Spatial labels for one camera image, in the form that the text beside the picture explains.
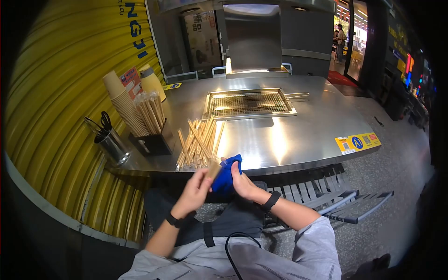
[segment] blue lettering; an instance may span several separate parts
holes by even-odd
[[[148,53],[146,52],[146,51],[144,51],[144,52],[141,52],[141,53],[139,53],[138,55],[137,55],[137,57],[138,58],[142,58],[142,57],[144,57],[145,55],[147,55]]]
[[[136,47],[138,50],[141,49],[142,47],[146,47],[145,43],[143,42],[143,39],[140,40],[140,44],[136,44],[136,42],[134,42],[134,47]]]
[[[138,34],[137,34],[137,29],[134,29],[134,25],[138,26]],[[140,24],[138,24],[137,21],[131,21],[131,23],[129,24],[129,26],[131,27],[131,35],[132,37],[137,37],[142,33],[142,27],[140,26]]]
[[[136,13],[132,13],[134,11],[135,8],[135,3],[125,3],[126,7],[131,7],[131,10],[128,12],[128,17],[136,17],[137,14]]]

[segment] grill grate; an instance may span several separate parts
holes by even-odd
[[[217,94],[212,95],[210,99],[209,114],[216,117],[246,115],[256,112],[289,112],[278,91],[234,95]]]

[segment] yellow sticker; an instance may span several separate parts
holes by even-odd
[[[367,150],[381,145],[378,137],[373,132],[348,137],[338,137],[335,138],[335,141],[343,155]]]
[[[175,83],[175,84],[166,85],[166,86],[163,86],[162,89],[163,89],[163,90],[172,90],[172,89],[174,89],[174,88],[178,88],[178,87],[180,87],[181,84],[182,84],[181,82],[178,82],[178,83]]]

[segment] metal grill tray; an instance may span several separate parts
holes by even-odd
[[[214,91],[207,95],[202,119],[241,120],[294,116],[296,109],[280,88]]]

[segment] yellow corrugated wall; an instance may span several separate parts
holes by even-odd
[[[26,181],[74,219],[132,241],[147,178],[130,186],[106,171],[82,118],[107,111],[121,133],[102,77],[146,63],[165,84],[144,0],[49,1],[16,61],[5,114],[7,153]]]

